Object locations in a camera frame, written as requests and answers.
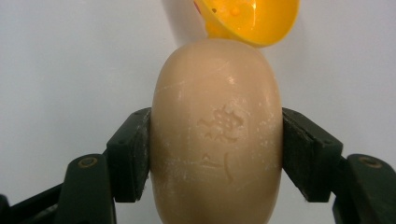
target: engraved symbol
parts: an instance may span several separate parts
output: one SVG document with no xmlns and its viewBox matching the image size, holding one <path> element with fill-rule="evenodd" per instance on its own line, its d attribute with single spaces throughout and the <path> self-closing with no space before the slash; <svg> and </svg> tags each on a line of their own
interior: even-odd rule
<svg viewBox="0 0 396 224">
<path fill-rule="evenodd" d="M 209 129 L 205 137 L 223 143 L 235 143 L 238 137 L 235 136 L 234 131 L 242 127 L 244 123 L 242 118 L 236 116 L 233 111 L 227 112 L 225 105 L 221 109 L 214 110 L 213 117 L 212 120 L 200 119 L 197 122 L 197 125 Z"/>
<path fill-rule="evenodd" d="M 231 175 L 230 172 L 229 156 L 230 156 L 229 152 L 225 153 L 223 155 L 223 164 L 220 164 L 212 161 L 210 156 L 207 153 L 205 153 L 204 156 L 202 157 L 200 164 L 207 168 L 223 168 L 227 176 L 228 183 L 231 184 L 233 183 L 233 176 Z"/>
</svg>

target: white background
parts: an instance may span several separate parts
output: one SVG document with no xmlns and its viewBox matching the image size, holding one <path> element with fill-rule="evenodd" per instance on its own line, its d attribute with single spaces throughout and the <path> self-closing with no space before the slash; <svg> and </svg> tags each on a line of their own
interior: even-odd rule
<svg viewBox="0 0 396 224">
<path fill-rule="evenodd" d="M 0 193 L 18 203 L 63 181 L 67 164 L 101 153 L 149 107 L 160 69 L 204 37 L 191 2 L 0 1 Z M 264 49 L 283 106 L 396 167 L 396 2 L 302 1 L 290 34 Z M 282 176 L 270 223 L 333 223 Z M 151 183 L 119 223 L 161 223 Z"/>
</svg>

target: screw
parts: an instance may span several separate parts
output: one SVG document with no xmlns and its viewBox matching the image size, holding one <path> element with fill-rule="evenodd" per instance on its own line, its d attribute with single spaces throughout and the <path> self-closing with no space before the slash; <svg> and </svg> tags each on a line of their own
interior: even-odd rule
<svg viewBox="0 0 396 224">
<path fill-rule="evenodd" d="M 382 167 L 381 162 L 370 158 L 370 157 L 359 157 L 359 161 L 363 162 L 365 165 L 370 166 L 372 168 L 378 169 Z"/>
<path fill-rule="evenodd" d="M 95 165 L 98 160 L 95 157 L 87 157 L 78 162 L 79 168 L 88 168 Z"/>
</svg>

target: yellow plastic cap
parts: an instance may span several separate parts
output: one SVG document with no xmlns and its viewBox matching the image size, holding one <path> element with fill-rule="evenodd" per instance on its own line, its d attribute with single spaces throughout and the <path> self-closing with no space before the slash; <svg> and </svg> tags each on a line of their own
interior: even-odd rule
<svg viewBox="0 0 396 224">
<path fill-rule="evenodd" d="M 208 37 L 230 38 L 254 47 L 275 44 L 291 29 L 299 0 L 194 0 Z"/>
</svg>

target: white wall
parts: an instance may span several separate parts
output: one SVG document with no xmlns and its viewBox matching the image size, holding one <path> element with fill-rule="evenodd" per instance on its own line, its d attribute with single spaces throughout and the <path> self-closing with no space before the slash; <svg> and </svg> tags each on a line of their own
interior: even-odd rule
<svg viewBox="0 0 396 224">
<path fill-rule="evenodd" d="M 101 153 L 150 106 L 167 56 L 203 36 L 182 1 L 0 3 L 0 193 L 11 204 L 61 183 L 71 160 Z M 341 140 L 344 155 L 393 167 L 395 22 L 391 0 L 306 0 L 291 33 L 262 51 L 285 107 Z M 283 175 L 271 223 L 333 223 L 331 207 L 306 203 Z M 117 211 L 119 223 L 161 223 L 150 181 Z"/>
</svg>

